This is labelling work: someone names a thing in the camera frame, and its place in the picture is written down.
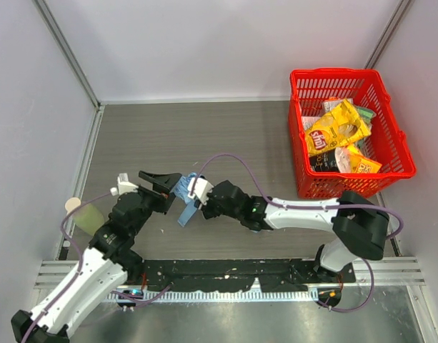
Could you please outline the light blue folding umbrella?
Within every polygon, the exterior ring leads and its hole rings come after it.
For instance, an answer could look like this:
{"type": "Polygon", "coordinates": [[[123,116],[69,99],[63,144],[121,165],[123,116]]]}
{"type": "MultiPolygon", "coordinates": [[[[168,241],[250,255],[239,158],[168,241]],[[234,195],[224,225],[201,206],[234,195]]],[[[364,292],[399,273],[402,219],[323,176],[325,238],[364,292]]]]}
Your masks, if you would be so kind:
{"type": "MultiPolygon", "coordinates": [[[[195,173],[191,173],[187,177],[182,177],[174,188],[176,197],[182,199],[186,204],[184,211],[178,218],[178,223],[182,227],[186,226],[197,211],[201,212],[201,209],[197,208],[195,201],[187,196],[187,187],[195,176],[195,173]]],[[[249,211],[247,214],[249,221],[247,224],[240,224],[253,232],[260,232],[261,230],[272,231],[274,228],[267,221],[267,206],[268,202],[263,197],[249,195],[249,211]]]]}

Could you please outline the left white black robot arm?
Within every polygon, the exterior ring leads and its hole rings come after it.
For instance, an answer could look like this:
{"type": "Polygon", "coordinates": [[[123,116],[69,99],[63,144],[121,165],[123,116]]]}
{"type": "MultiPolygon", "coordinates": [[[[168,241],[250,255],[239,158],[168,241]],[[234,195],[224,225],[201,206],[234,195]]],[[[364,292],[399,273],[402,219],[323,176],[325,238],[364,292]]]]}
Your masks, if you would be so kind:
{"type": "Polygon", "coordinates": [[[17,342],[68,342],[109,293],[142,277],[144,260],[132,249],[135,238],[154,212],[169,211],[182,175],[140,171],[139,178],[151,188],[131,183],[125,173],[117,177],[107,193],[116,204],[75,267],[40,304],[11,318],[17,342]]]}

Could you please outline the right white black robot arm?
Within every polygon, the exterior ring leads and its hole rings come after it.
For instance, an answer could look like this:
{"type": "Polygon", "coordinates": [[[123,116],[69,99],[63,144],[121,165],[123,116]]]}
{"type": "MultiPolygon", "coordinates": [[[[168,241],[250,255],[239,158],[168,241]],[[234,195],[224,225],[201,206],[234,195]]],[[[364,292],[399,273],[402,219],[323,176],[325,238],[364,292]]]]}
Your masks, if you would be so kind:
{"type": "Polygon", "coordinates": [[[315,256],[312,270],[322,281],[335,280],[355,259],[379,261],[384,256],[389,215],[355,192],[320,201],[289,201],[250,196],[228,180],[213,185],[200,179],[190,183],[189,196],[205,219],[227,216],[253,232],[301,228],[334,234],[315,256]]]}

